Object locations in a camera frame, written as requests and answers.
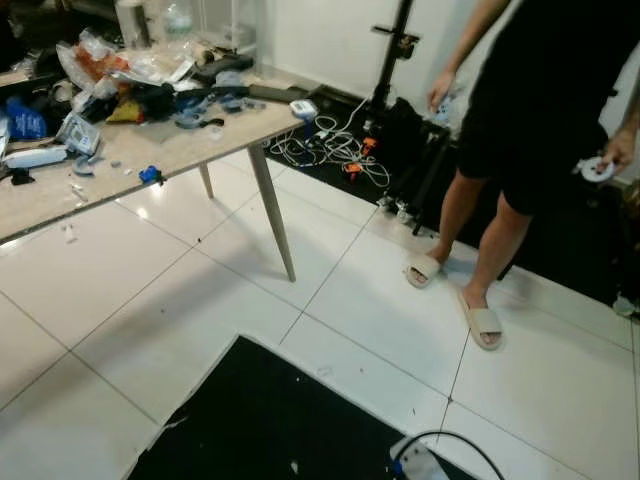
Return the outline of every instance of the beige slide sandal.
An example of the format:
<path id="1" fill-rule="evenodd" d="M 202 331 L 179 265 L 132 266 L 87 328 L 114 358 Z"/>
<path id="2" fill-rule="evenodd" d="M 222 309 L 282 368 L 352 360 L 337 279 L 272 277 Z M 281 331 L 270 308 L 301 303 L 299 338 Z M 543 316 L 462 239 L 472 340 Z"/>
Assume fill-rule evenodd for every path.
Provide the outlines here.
<path id="1" fill-rule="evenodd" d="M 426 288 L 438 274 L 442 265 L 428 255 L 416 255 L 404 271 L 407 280 L 416 288 Z"/>
<path id="2" fill-rule="evenodd" d="M 502 326 L 498 316 L 488 308 L 469 308 L 462 292 L 458 293 L 460 303 L 464 309 L 464 314 L 471 329 L 471 336 L 476 343 L 485 350 L 495 350 L 502 345 Z M 499 335 L 495 342 L 487 342 L 483 335 Z"/>

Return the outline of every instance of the foot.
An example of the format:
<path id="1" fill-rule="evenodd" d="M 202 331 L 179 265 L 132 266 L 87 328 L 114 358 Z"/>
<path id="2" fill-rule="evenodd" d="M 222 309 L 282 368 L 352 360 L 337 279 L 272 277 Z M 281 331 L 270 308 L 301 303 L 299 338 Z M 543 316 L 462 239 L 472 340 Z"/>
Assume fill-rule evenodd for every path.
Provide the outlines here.
<path id="1" fill-rule="evenodd" d="M 427 257 L 433 258 L 440 265 L 444 265 L 444 262 L 446 262 L 447 258 L 449 258 L 449 253 L 450 250 L 446 250 L 440 246 L 436 246 L 433 250 L 427 252 L 425 255 Z M 413 267 L 411 267 L 411 269 L 409 270 L 409 275 L 411 275 L 415 279 L 415 281 L 420 284 L 424 284 L 427 281 L 427 277 L 422 275 Z"/>
<path id="2" fill-rule="evenodd" d="M 487 304 L 487 295 L 484 292 L 478 292 L 466 287 L 462 290 L 462 297 L 467 302 L 469 308 L 489 308 Z M 493 345 L 500 341 L 501 333 L 481 333 L 482 339 L 489 345 Z"/>

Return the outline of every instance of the hand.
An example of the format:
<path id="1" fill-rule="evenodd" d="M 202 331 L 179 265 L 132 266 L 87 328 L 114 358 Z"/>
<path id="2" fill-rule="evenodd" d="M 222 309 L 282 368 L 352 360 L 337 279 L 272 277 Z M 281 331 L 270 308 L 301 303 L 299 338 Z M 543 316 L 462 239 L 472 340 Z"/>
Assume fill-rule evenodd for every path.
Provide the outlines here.
<path id="1" fill-rule="evenodd" d="M 451 88 L 455 78 L 455 72 L 445 70 L 436 78 L 436 81 L 433 82 L 433 87 L 427 96 L 429 108 L 433 113 L 436 113 L 438 110 L 438 105 L 440 105 L 440 102 Z"/>
<path id="2" fill-rule="evenodd" d="M 598 165 L 597 172 L 603 172 L 609 164 L 616 166 L 615 173 L 619 174 L 633 162 L 636 153 L 636 129 L 621 128 L 607 145 L 607 151 Z"/>

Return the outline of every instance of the wooden table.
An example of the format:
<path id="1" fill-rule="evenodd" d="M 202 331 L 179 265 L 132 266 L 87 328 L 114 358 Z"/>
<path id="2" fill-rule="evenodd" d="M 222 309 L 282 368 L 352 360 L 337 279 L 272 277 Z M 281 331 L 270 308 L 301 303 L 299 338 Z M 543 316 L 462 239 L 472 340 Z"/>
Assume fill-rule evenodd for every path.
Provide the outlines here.
<path id="1" fill-rule="evenodd" d="M 93 178 L 76 176 L 68 160 L 32 169 L 30 173 L 35 183 L 14 186 L 9 179 L 1 181 L 0 244 L 146 188 L 149 185 L 141 183 L 138 172 L 149 165 L 161 170 L 167 179 L 198 168 L 206 193 L 213 198 L 214 188 L 207 164 L 246 148 L 287 274 L 294 282 L 293 261 L 262 144 L 302 122 L 291 114 L 288 105 L 277 103 L 268 103 L 261 111 L 226 115 L 214 110 L 210 114 L 225 119 L 222 138 L 217 140 L 208 127 L 181 130 L 167 124 L 105 125 L 101 127 L 104 160 L 95 165 Z M 169 132 L 170 137 L 163 142 L 150 139 L 161 132 Z M 114 161 L 121 162 L 121 166 L 113 168 L 111 162 Z M 126 169 L 131 169 L 132 173 L 124 175 Z M 71 190 L 72 183 L 83 187 L 87 202 L 80 204 L 80 199 Z"/>

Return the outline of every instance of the electrical wire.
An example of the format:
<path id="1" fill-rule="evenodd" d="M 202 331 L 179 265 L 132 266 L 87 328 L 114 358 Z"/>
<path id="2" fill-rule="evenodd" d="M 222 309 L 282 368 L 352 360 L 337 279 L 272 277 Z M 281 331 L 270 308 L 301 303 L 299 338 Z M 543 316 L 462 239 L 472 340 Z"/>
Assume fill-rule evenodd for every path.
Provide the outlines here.
<path id="1" fill-rule="evenodd" d="M 291 165 L 298 168 L 307 168 L 322 165 L 324 163 L 336 164 L 343 172 L 349 165 L 355 164 L 369 180 L 380 188 L 385 188 L 391 183 L 391 175 L 384 167 L 376 162 L 375 157 L 362 154 L 362 143 L 359 142 L 347 129 L 353 123 L 356 114 L 369 100 L 365 98 L 351 112 L 344 126 L 338 128 L 338 121 L 328 115 L 320 115 L 315 118 L 315 125 L 319 129 L 311 139 L 301 141 L 294 138 L 294 132 L 284 134 L 274 139 L 269 147 L 269 152 L 284 157 Z"/>
<path id="2" fill-rule="evenodd" d="M 466 443 L 467 445 L 472 447 L 476 452 L 478 452 L 480 455 L 482 455 L 482 458 L 485 459 L 485 461 L 493 469 L 493 471 L 495 472 L 495 474 L 498 476 L 498 478 L 500 480 L 505 480 L 504 476 L 502 475 L 502 473 L 500 472 L 498 467 L 496 467 L 496 465 L 493 463 L 493 461 L 489 458 L 489 456 L 486 453 L 484 453 L 484 451 L 482 451 L 482 449 L 480 447 L 478 447 L 475 443 L 473 443 L 471 440 L 463 437 L 462 435 L 459 435 L 459 434 L 454 433 L 454 432 L 449 432 L 449 431 L 446 431 L 446 430 L 431 430 L 429 432 L 424 432 L 424 433 L 421 433 L 419 435 L 416 435 L 415 437 L 410 439 L 407 443 L 404 444 L 404 446 L 398 451 L 396 456 L 393 458 L 394 468 L 395 468 L 396 465 L 401 465 L 400 464 L 400 459 L 405 454 L 405 452 L 409 448 L 411 448 L 411 446 L 414 443 L 416 443 L 421 438 L 431 437 L 433 435 L 442 435 L 444 437 L 453 437 L 453 438 L 457 438 L 458 440 L 462 440 L 464 443 Z"/>

